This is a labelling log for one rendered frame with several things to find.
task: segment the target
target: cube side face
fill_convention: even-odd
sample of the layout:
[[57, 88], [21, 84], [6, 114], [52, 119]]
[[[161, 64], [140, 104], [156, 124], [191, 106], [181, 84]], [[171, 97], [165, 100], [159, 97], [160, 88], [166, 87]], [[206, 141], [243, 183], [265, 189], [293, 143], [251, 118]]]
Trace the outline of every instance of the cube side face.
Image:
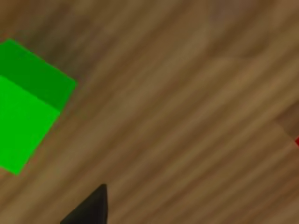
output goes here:
[[0, 166], [19, 174], [58, 116], [56, 108], [0, 76]]
[[76, 82], [13, 40], [0, 45], [0, 75], [62, 111]]

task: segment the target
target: cube top face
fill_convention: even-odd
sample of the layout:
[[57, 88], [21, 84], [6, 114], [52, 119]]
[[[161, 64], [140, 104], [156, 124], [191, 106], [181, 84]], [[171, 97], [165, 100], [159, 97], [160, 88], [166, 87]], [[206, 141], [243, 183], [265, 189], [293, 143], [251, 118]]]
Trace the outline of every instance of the cube top face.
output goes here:
[[0, 44], [0, 76], [61, 111], [76, 82], [13, 40]]
[[0, 45], [0, 167], [21, 172], [75, 85], [14, 41]]

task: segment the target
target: black object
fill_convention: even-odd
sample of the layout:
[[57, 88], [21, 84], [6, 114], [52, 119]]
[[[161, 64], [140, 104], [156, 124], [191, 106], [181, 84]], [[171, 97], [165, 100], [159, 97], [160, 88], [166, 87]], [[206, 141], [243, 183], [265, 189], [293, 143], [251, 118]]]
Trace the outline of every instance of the black object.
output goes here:
[[60, 224], [107, 224], [107, 218], [107, 185], [102, 184]]

